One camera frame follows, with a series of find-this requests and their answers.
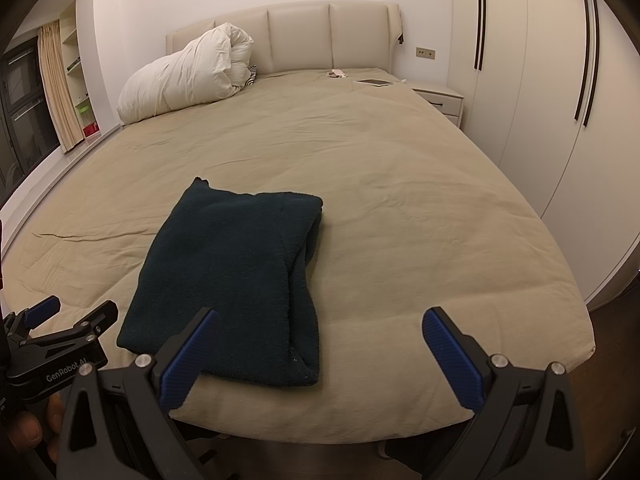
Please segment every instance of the human hand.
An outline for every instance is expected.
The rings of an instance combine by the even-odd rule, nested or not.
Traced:
[[[58,435],[62,430],[62,417],[65,414],[65,407],[60,397],[53,394],[47,403],[46,420],[47,425],[55,434],[47,444],[47,452],[53,462],[58,462]],[[18,452],[25,452],[35,448],[42,440],[42,427],[33,413],[21,412],[7,428],[9,440],[14,444]]]

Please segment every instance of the headboard panel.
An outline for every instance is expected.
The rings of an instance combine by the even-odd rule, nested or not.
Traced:
[[[377,67],[389,72],[402,34],[398,4],[296,2],[238,10],[167,34],[167,54],[225,22],[254,38],[251,63],[260,74],[305,68]]]

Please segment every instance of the nightstand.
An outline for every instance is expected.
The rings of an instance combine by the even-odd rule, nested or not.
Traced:
[[[436,110],[449,121],[460,127],[462,121],[462,101],[464,96],[438,83],[422,83],[407,80],[409,85],[421,98],[430,102]]]

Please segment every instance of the wardrobe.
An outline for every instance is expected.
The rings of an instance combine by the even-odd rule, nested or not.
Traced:
[[[615,295],[602,291],[638,271],[640,56],[609,7],[454,0],[448,85],[465,96],[462,130],[543,219],[585,301]]]

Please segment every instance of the curtain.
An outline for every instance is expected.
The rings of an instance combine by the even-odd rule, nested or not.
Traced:
[[[63,151],[68,152],[84,139],[84,135],[66,85],[58,20],[40,27],[38,58],[51,121],[56,128]]]

